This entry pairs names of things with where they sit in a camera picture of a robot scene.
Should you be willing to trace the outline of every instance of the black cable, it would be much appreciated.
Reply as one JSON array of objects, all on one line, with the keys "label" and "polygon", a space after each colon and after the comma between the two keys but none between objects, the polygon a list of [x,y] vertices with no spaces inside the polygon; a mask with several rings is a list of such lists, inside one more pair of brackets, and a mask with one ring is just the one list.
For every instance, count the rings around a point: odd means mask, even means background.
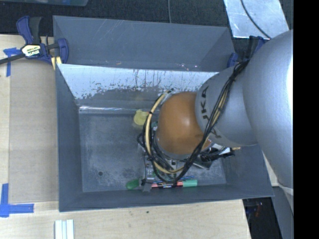
[{"label": "black cable", "polygon": [[246,14],[247,14],[247,16],[249,17],[249,19],[251,20],[251,22],[255,25],[255,27],[257,27],[258,30],[261,31],[268,39],[271,39],[271,37],[270,37],[268,34],[266,34],[266,33],[259,27],[259,25],[257,25],[257,23],[253,20],[253,18],[251,17],[251,15],[249,14],[248,10],[246,9],[246,7],[245,7],[245,5],[244,5],[244,1],[243,1],[243,0],[240,0],[240,2],[241,2],[241,5],[243,6],[243,8],[244,8],[244,10],[245,10],[245,12],[246,12]]},{"label": "black cable", "polygon": [[168,18],[169,18],[169,22],[171,23],[171,16],[170,16],[170,0],[167,0],[167,7],[168,7]]}]

